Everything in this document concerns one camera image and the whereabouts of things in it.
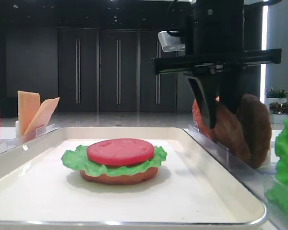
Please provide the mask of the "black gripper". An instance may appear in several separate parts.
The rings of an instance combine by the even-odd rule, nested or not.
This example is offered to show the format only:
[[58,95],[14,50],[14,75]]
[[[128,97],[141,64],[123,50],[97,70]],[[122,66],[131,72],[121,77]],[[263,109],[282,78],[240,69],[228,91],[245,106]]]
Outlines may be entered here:
[[244,13],[278,4],[277,0],[255,2],[242,0],[196,0],[191,3],[192,13],[181,27],[168,27],[165,31],[185,39],[185,55],[156,57],[155,73],[184,72],[197,101],[203,124],[212,129],[216,124],[216,94],[219,73],[214,70],[196,73],[199,67],[215,67],[223,72],[219,87],[220,102],[233,114],[237,113],[242,95],[242,67],[261,64],[279,64],[279,49],[244,49]]

